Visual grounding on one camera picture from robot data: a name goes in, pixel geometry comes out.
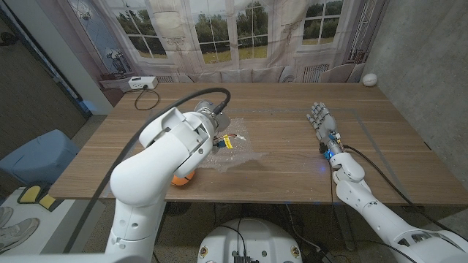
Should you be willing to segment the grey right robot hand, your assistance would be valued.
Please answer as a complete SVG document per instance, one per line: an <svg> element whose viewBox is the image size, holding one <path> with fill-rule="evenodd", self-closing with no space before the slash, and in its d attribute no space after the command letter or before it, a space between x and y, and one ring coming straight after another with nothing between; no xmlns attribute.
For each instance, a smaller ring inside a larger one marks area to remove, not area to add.
<svg viewBox="0 0 468 263"><path fill-rule="evenodd" d="M337 132L335 118L324 103L315 102L311 107L311 113L306 118L315 130L316 137L320 142L319 152L330 160L338 153L344 152L341 143L341 135Z"/></svg>

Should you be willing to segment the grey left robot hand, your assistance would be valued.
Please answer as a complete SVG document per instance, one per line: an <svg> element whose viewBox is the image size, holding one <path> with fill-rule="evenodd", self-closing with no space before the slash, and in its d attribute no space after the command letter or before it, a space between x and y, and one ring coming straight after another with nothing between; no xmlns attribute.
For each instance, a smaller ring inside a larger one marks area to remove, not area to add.
<svg viewBox="0 0 468 263"><path fill-rule="evenodd" d="M226 142L223 136L219 137L219 133L223 132L230 125L230 118L223 112L217 115L214 114L215 107L216 105L213 102L202 100L195 107L195 112L204 114L211 121L214 127L214 146L226 148Z"/></svg>

